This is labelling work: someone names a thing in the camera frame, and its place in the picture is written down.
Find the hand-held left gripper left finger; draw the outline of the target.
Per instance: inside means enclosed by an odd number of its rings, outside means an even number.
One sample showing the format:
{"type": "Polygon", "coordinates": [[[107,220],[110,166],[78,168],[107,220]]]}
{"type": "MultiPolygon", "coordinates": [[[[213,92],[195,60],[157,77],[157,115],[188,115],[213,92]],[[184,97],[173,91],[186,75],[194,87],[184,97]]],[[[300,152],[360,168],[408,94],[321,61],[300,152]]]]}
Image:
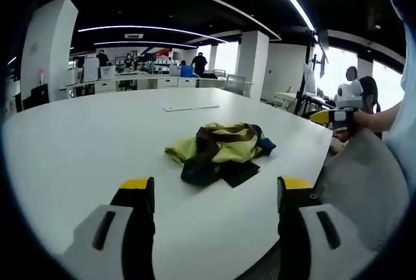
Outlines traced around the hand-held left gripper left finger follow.
{"type": "Polygon", "coordinates": [[[130,179],[73,232],[62,263],[76,279],[154,279],[155,181],[130,179]]]}

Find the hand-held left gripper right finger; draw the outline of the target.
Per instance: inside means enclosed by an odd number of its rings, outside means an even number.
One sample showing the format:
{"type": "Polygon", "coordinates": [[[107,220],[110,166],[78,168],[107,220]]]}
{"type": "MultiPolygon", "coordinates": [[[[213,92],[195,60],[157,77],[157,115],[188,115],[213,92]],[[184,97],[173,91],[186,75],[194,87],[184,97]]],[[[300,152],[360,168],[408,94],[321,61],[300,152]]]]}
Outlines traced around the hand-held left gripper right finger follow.
{"type": "Polygon", "coordinates": [[[280,279],[350,279],[361,255],[356,225],[305,179],[277,180],[280,279]]]}

